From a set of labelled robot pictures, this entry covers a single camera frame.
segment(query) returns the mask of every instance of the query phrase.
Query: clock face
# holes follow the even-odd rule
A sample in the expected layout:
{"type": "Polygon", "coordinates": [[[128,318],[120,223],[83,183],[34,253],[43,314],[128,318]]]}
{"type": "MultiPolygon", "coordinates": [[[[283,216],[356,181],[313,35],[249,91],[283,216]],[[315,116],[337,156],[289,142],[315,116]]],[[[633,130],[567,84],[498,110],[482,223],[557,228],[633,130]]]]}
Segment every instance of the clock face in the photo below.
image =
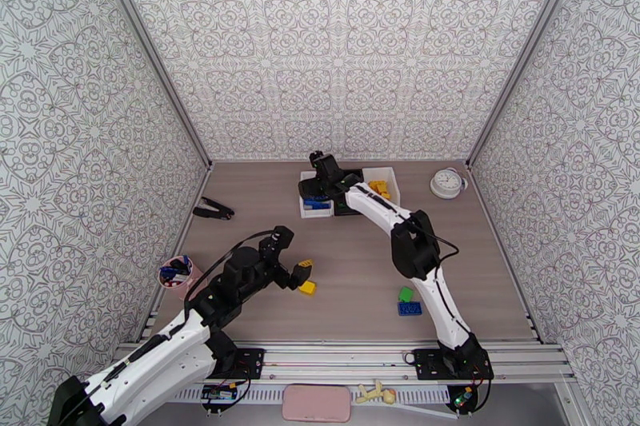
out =
{"type": "Polygon", "coordinates": [[[458,189],[460,187],[460,177],[453,171],[438,171],[435,181],[444,189],[458,189]]]}

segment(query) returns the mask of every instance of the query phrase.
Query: alarm clock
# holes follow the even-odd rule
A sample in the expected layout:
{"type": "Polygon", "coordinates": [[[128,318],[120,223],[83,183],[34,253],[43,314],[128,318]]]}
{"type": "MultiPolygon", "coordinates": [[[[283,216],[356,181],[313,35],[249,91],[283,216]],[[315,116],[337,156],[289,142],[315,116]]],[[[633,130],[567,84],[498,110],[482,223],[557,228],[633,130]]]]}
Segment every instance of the alarm clock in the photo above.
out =
{"type": "Polygon", "coordinates": [[[441,169],[431,178],[430,187],[436,197],[450,200],[466,188],[466,179],[461,177],[455,168],[441,169]]]}

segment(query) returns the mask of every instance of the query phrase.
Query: pink cup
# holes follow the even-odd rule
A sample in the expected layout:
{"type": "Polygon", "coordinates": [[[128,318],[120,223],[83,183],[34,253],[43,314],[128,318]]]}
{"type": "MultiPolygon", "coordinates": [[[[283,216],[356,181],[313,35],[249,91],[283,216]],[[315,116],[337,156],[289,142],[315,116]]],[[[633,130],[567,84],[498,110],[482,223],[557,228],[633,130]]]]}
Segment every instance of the pink cup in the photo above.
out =
{"type": "MultiPolygon", "coordinates": [[[[188,256],[171,257],[167,262],[165,262],[160,267],[170,267],[170,262],[173,259],[179,259],[180,261],[184,262],[187,265],[187,267],[189,268],[189,276],[186,278],[185,281],[183,281],[179,285],[169,286],[168,284],[163,283],[162,280],[160,279],[160,269],[159,269],[158,282],[162,285],[162,287],[166,291],[169,291],[170,293],[174,294],[176,297],[180,298],[181,300],[184,300],[191,286],[194,285],[195,281],[197,281],[202,275],[202,271],[198,269],[198,267],[194,264],[194,262],[188,256]]],[[[198,286],[198,288],[191,293],[191,297],[192,298],[195,297],[195,295],[198,294],[199,291],[206,288],[207,284],[208,283],[206,279],[202,281],[202,283],[198,286]]]]}

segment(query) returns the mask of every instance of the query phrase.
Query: pink pad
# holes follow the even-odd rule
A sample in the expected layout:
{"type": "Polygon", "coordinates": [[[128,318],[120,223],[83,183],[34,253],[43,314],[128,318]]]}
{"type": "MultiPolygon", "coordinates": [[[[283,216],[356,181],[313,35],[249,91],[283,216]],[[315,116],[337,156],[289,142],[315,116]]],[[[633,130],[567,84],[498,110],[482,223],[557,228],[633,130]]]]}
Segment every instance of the pink pad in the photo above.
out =
{"type": "Polygon", "coordinates": [[[351,418],[351,393],[341,385],[290,385],[282,399],[282,417],[308,423],[346,423],[351,418]]]}

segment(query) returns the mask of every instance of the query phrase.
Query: white box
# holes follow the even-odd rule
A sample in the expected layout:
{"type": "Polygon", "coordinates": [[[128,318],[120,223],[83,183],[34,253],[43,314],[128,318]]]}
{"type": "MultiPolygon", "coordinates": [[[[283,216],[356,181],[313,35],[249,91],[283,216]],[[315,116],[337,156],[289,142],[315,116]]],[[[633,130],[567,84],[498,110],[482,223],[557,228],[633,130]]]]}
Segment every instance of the white box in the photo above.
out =
{"type": "MultiPolygon", "coordinates": [[[[300,181],[308,180],[309,178],[315,178],[315,171],[301,171],[300,181]]],[[[320,210],[305,210],[305,206],[302,202],[302,197],[298,197],[300,200],[300,217],[302,218],[319,218],[319,217],[332,217],[334,215],[334,203],[331,202],[331,208],[320,210]]]]}
{"type": "Polygon", "coordinates": [[[386,189],[389,190],[391,201],[397,206],[400,206],[400,189],[398,188],[398,182],[395,180],[394,169],[391,168],[391,166],[384,166],[382,168],[362,168],[362,176],[364,177],[367,185],[369,184],[369,181],[386,181],[386,189]]]}

